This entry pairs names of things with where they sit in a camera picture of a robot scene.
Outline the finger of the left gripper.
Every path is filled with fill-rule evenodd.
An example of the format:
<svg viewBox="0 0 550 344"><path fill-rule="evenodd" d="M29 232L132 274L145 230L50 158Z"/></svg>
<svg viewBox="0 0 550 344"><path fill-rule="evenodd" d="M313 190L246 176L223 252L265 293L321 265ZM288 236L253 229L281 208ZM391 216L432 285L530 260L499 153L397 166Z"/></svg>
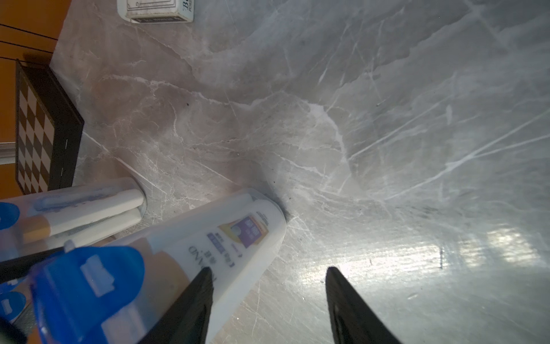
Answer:
<svg viewBox="0 0 550 344"><path fill-rule="evenodd" d="M64 252L62 247L50 249L43 252L38 252L33 255L26 255L15 259L10 259L1 262L0 265L0 283L5 283L11 280L23 278L28 275L29 270L36 264L45 261L56 255L61 255Z"/></svg>

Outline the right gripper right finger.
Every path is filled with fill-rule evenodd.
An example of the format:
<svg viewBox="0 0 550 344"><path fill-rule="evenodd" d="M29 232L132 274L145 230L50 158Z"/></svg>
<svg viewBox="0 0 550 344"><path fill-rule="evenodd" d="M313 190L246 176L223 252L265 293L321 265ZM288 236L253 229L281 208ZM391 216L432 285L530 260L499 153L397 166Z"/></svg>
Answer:
<svg viewBox="0 0 550 344"><path fill-rule="evenodd" d="M332 335L337 344L400 344L336 267L327 269L325 289Z"/></svg>

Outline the white lotion bottle horizontal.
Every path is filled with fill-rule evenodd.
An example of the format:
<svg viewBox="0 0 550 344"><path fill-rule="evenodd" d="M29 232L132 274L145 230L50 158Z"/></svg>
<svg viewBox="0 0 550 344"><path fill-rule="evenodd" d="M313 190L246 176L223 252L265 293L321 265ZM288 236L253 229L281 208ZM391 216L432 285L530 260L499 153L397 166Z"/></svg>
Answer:
<svg viewBox="0 0 550 344"><path fill-rule="evenodd" d="M190 278L213 273L213 305L206 337L211 343L277 256L286 233L282 210L269 199L242 195L218 210L179 216L153 228L147 241Z"/></svg>

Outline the blue lid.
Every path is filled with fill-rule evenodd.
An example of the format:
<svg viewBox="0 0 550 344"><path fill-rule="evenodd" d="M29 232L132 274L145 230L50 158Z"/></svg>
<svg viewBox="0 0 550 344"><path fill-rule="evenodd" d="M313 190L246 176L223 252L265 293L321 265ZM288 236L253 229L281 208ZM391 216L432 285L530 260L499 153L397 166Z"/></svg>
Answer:
<svg viewBox="0 0 550 344"><path fill-rule="evenodd" d="M17 239L13 233L19 218L17 205L1 202L1 262L19 257ZM9 277L7 272L1 273L1 317L11 323L21 315L27 304L27 296L16 290L22 281L21 277Z"/></svg>
<svg viewBox="0 0 550 344"><path fill-rule="evenodd" d="M30 269L30 290L46 343L106 343L101 325L137 298L145 277L131 247L82 247Z"/></svg>

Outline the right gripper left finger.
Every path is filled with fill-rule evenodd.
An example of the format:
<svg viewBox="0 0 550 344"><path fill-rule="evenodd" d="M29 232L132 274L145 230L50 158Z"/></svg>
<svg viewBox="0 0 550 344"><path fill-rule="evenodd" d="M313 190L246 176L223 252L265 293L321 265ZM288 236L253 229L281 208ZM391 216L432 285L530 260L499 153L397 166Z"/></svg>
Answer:
<svg viewBox="0 0 550 344"><path fill-rule="evenodd" d="M213 273L203 268L141 340L146 343L205 344L213 305Z"/></svg>

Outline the clear cup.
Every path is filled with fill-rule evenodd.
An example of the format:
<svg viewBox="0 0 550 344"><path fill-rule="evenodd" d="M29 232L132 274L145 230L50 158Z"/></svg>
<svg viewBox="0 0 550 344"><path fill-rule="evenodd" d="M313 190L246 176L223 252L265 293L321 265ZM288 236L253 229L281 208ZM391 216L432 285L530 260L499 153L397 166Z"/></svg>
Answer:
<svg viewBox="0 0 550 344"><path fill-rule="evenodd" d="M30 270L43 343L137 343L203 270L213 278L211 341L273 262L279 206L246 189L104 247L69 249Z"/></svg>
<svg viewBox="0 0 550 344"><path fill-rule="evenodd" d="M146 195L132 178L4 199L19 207L14 225L19 257L63 247L92 245L138 224Z"/></svg>

